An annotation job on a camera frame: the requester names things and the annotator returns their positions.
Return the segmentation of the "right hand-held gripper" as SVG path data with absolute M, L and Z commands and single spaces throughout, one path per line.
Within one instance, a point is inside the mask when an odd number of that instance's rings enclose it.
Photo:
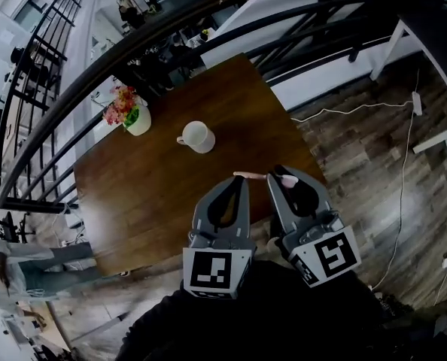
M 276 245 L 307 286 L 322 285 L 361 264 L 354 231 L 331 209 L 319 180 L 276 165 L 266 182 L 280 225 Z

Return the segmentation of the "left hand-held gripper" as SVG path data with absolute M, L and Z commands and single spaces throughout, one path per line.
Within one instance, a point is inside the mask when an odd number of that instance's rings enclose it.
M 229 177 L 196 204 L 183 249 L 183 288 L 199 298 L 236 299 L 256 250 L 249 237 L 248 182 Z

